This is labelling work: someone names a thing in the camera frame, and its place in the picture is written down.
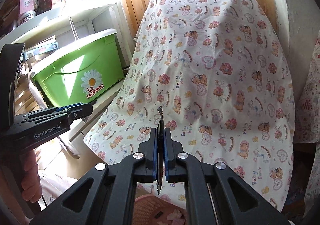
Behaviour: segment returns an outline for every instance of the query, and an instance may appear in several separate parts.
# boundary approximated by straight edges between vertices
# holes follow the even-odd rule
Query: hello kitty box
[[[20,11],[19,15],[28,11],[34,10],[35,6],[33,0],[20,0]]]

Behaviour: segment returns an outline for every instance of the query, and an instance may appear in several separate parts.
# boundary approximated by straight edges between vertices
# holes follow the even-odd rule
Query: daisy sticker
[[[83,92],[87,94],[87,99],[90,99],[100,90],[104,89],[102,75],[96,70],[85,72],[81,80],[83,81],[81,87],[84,88]]]

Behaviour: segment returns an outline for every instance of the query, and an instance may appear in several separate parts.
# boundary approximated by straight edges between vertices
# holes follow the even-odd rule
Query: yellow flower center
[[[94,79],[94,78],[91,78],[90,80],[89,80],[89,85],[92,87],[92,86],[94,86],[96,84],[96,80]]]

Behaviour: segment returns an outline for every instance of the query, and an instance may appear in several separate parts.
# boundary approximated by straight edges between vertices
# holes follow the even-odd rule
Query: pink basket
[[[135,199],[133,208],[132,225],[158,225],[159,221],[164,224],[182,224],[187,225],[187,221],[167,221],[167,216],[174,212],[174,209],[179,210],[183,216],[182,219],[186,220],[186,210],[179,208],[169,202],[166,202],[153,194],[147,194]],[[156,218],[155,216],[162,212],[163,214]]]

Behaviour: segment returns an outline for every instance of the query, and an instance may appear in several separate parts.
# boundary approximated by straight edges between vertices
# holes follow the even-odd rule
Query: triangular cutout
[[[71,194],[62,205],[76,213],[81,212],[90,188],[93,184],[93,179],[86,180],[73,194]]]
[[[244,213],[258,206],[257,200],[254,199],[240,184],[238,184],[236,180],[229,178],[228,182],[241,212]]]

